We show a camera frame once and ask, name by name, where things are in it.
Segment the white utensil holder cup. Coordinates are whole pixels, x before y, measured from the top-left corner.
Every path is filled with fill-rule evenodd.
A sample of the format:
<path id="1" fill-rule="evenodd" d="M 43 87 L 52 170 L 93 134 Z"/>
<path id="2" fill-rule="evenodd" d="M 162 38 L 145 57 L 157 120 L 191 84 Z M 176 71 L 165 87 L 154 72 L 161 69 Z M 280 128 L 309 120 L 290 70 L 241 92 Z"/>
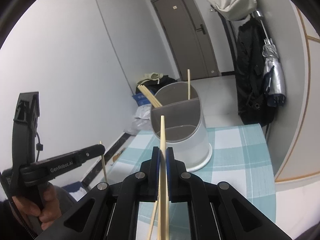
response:
<path id="1" fill-rule="evenodd" d="M 165 136 L 168 147 L 174 150 L 175 159 L 184 162 L 188 172 L 203 168 L 212 157 L 201 99 L 191 86 L 188 100 L 188 83 L 176 82 L 161 88 L 155 97 L 162 107 L 151 107 L 151 126 L 160 137 L 161 116 L 165 116 Z"/>

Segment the silver folded umbrella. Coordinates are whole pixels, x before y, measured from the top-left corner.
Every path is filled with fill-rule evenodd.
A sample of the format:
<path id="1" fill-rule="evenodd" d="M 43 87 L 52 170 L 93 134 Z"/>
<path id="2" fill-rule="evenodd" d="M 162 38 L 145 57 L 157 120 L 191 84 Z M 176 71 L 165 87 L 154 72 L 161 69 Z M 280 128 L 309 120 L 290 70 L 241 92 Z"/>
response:
<path id="1" fill-rule="evenodd" d="M 265 59 L 263 88 L 267 105 L 283 107 L 286 103 L 286 85 L 279 54 L 272 38 L 267 33 L 261 12 L 256 10 L 253 12 L 253 17 L 260 22 L 265 35 L 262 55 Z"/>

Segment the white plastic mailer bag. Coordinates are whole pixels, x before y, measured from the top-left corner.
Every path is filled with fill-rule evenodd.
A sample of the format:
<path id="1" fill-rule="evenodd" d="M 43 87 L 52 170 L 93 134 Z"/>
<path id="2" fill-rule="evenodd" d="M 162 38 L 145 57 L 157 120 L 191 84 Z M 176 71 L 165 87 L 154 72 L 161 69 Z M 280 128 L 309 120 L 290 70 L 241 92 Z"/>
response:
<path id="1" fill-rule="evenodd" d="M 151 115 L 151 104 L 141 105 L 137 108 L 135 113 L 136 119 L 149 120 Z"/>

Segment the grey plastic mailer bag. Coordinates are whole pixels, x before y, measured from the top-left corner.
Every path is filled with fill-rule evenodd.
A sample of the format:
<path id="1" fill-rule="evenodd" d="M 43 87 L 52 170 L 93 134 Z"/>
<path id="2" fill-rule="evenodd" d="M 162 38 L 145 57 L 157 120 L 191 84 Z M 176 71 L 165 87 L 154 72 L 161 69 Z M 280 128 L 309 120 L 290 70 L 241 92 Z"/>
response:
<path id="1" fill-rule="evenodd" d="M 151 131 L 151 130 L 152 130 L 152 126 L 151 126 L 150 120 L 135 119 L 133 120 L 133 122 L 128 128 L 124 129 L 124 132 L 129 135 L 135 136 L 140 131 Z"/>

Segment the blue cardboard box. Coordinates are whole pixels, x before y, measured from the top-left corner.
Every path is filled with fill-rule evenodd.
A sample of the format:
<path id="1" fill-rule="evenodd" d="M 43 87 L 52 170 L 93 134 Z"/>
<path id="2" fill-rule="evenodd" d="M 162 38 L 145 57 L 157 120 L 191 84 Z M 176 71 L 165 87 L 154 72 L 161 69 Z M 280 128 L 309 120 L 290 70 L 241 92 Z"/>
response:
<path id="1" fill-rule="evenodd" d="M 143 93 L 135 94 L 132 96 L 132 98 L 135 100 L 138 106 L 151 104 L 151 102 Z"/>

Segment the black hanging jacket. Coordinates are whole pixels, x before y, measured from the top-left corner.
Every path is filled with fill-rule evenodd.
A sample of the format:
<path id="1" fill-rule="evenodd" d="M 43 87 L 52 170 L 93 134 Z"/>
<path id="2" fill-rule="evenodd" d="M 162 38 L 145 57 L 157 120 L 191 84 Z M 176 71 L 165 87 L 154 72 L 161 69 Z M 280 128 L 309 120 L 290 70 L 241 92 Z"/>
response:
<path id="1" fill-rule="evenodd" d="M 270 124 L 276 108 L 267 105 L 263 88 L 265 33 L 260 22 L 250 18 L 239 27 L 235 67 L 238 116 L 243 124 Z"/>

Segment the teal plaid table cloth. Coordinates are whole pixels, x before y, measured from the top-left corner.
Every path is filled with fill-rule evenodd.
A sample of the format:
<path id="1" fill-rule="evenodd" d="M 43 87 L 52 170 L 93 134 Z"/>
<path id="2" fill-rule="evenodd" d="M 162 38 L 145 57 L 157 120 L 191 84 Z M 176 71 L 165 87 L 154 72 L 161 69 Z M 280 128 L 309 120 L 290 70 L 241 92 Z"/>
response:
<path id="1" fill-rule="evenodd" d="M 271 158 L 263 130 L 259 124 L 209 128 L 209 143 L 213 154 L 210 161 L 195 171 L 203 181 L 217 184 L 226 181 L 246 197 L 273 222 L 276 220 L 276 189 Z M 158 138 L 141 131 L 111 168 L 107 182 L 115 184 L 139 171 L 149 160 Z"/>

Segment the beige cloth on bag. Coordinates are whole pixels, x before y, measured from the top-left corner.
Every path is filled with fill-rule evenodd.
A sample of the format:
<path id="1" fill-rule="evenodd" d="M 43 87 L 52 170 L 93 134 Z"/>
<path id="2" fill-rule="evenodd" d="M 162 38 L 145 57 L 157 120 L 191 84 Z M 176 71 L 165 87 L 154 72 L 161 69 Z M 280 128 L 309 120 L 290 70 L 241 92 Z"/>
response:
<path id="1" fill-rule="evenodd" d="M 142 85 L 145 82 L 148 81 L 156 81 L 157 84 L 160 83 L 160 79 L 163 78 L 163 74 L 162 73 L 147 73 L 144 74 L 144 76 L 137 82 L 137 85 Z"/>

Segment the black bag on floor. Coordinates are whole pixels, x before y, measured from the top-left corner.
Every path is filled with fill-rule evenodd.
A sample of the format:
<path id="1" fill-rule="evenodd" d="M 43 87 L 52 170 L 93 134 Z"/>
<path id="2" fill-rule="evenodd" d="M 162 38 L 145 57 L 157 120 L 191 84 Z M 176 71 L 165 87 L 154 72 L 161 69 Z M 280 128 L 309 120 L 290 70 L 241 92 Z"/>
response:
<path id="1" fill-rule="evenodd" d="M 152 91 L 153 94 L 156 94 L 161 88 L 164 86 L 167 86 L 171 83 L 176 83 L 177 80 L 169 77 L 168 75 L 164 75 L 159 80 L 143 80 L 139 81 L 136 87 L 136 94 L 140 93 L 140 90 L 138 89 L 139 85 L 144 85 L 148 90 Z"/>

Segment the grey entrance door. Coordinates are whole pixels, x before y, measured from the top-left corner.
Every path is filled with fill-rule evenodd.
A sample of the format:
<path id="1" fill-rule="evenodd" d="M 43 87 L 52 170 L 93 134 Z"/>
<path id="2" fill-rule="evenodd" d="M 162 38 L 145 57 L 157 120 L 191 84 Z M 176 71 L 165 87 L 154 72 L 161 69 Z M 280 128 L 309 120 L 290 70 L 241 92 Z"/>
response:
<path id="1" fill-rule="evenodd" d="M 194 0 L 152 0 L 181 80 L 219 76 L 203 17 Z"/>

